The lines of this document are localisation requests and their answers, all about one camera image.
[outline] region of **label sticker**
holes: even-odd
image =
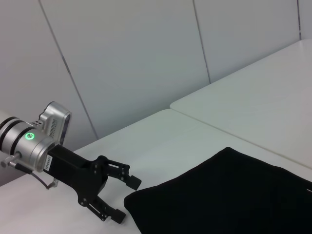
[[[44,163],[44,169],[46,171],[49,171],[50,170],[50,166],[51,166],[51,163],[52,163],[52,156],[48,155],[46,160],[45,160],[45,163]]]

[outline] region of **black fabric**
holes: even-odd
[[[226,148],[124,201],[142,234],[312,232],[312,184]]]

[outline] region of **green led light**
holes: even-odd
[[[33,134],[33,133],[27,133],[27,134],[25,135],[25,138],[26,138],[27,140],[32,140],[32,139],[35,138],[35,134]]]

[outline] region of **cable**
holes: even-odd
[[[43,184],[44,187],[45,187],[46,189],[49,189],[48,185],[47,185],[46,183],[44,183],[44,181],[43,181],[42,179],[40,179],[36,174],[31,173],[31,175],[32,175],[34,178],[36,178],[37,180],[39,180],[39,182],[40,182],[41,184]]]
[[[46,183],[44,183],[44,181],[43,181],[42,179],[40,179],[36,174],[34,174],[33,171],[32,171],[31,169],[29,169],[29,168],[27,168],[27,167],[21,165],[20,163],[17,163],[17,164],[15,165],[14,168],[17,169],[17,170],[19,170],[19,171],[22,171],[22,172],[25,172],[25,173],[27,173],[27,174],[32,175],[32,176],[33,176],[34,178],[36,178],[41,184],[43,184],[44,187],[45,187],[46,189],[50,189],[50,187],[49,187]]]

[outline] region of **white table surface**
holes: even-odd
[[[131,165],[130,174],[142,179],[140,189],[173,179],[232,147],[272,165],[312,180],[312,170],[172,110],[152,115],[78,151],[93,160],[98,155]],[[45,173],[39,174],[51,180]],[[109,178],[100,197],[127,214],[123,224],[99,220],[77,203],[77,195],[63,183],[47,191],[30,175],[0,187],[0,233],[3,234],[139,234],[123,206],[132,193]]]
[[[297,42],[170,107],[312,168],[312,40]]]

